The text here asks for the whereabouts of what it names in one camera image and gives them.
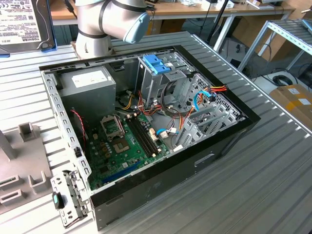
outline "motherboard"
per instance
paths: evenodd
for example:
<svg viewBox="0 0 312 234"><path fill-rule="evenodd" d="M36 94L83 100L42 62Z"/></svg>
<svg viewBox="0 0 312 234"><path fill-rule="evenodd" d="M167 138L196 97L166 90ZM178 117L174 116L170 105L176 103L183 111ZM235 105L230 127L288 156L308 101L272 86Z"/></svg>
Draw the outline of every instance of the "motherboard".
<svg viewBox="0 0 312 234"><path fill-rule="evenodd" d="M86 132L90 138L86 155L92 169L88 178L92 190L170 153L161 139L153 137L151 129L144 115L128 119L114 115ZM111 138L120 131L124 134Z"/></svg>

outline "wooden desk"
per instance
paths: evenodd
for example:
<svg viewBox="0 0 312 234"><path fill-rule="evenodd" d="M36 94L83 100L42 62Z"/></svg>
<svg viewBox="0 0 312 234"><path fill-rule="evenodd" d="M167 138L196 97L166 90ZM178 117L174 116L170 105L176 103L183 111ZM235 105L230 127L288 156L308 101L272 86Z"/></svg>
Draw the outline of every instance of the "wooden desk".
<svg viewBox="0 0 312 234"><path fill-rule="evenodd" d="M200 4L196 6L185 6L179 2L167 3L158 2L155 4L155 20L170 20L170 19L190 19L190 18L204 18L206 17L207 10L201 8ZM284 7L276 7L270 10L258 10L249 4L235 4L234 8L228 8L224 11L224 17L228 17L220 36L214 46L214 49L218 51L222 45L222 42L236 16L260 16L260 15L283 15L282 19L288 18L289 14L294 10L289 5ZM219 10L211 8L208 17L216 17ZM62 0L55 0L51 5L51 15L53 25L67 25L77 24L77 20L65 7Z"/></svg>

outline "hard drive label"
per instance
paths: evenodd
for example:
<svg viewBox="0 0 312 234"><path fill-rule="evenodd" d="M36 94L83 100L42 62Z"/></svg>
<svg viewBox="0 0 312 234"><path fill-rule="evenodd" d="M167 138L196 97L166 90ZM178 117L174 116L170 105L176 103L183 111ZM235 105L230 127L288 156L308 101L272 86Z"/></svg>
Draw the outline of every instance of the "hard drive label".
<svg viewBox="0 0 312 234"><path fill-rule="evenodd" d="M0 45L41 41L31 0L0 0Z"/></svg>

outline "slotted metal surface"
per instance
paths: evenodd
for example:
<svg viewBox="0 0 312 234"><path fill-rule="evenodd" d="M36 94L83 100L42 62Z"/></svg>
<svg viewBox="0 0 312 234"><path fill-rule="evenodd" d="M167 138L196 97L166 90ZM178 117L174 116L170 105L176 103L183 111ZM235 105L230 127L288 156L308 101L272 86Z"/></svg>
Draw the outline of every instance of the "slotted metal surface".
<svg viewBox="0 0 312 234"><path fill-rule="evenodd" d="M301 20L273 20L268 22L268 28L312 55L312 34L302 25Z"/></svg>
<svg viewBox="0 0 312 234"><path fill-rule="evenodd" d="M181 44L261 116L223 158L101 233L308 233L312 228L312 141L307 131L197 37L187 32L113 41L119 53ZM38 63L76 60L70 46L14 55L0 64L0 129L40 126L52 173L71 169ZM0 215L3 233L97 233L88 216L64 230L51 196Z"/></svg>

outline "blue latch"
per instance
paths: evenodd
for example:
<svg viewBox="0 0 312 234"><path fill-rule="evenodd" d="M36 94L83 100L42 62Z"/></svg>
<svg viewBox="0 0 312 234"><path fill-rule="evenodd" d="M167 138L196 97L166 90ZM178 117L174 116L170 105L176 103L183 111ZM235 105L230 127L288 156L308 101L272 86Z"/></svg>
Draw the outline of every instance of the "blue latch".
<svg viewBox="0 0 312 234"><path fill-rule="evenodd" d="M171 71L156 55L144 55L143 61L155 72L156 75Z"/></svg>

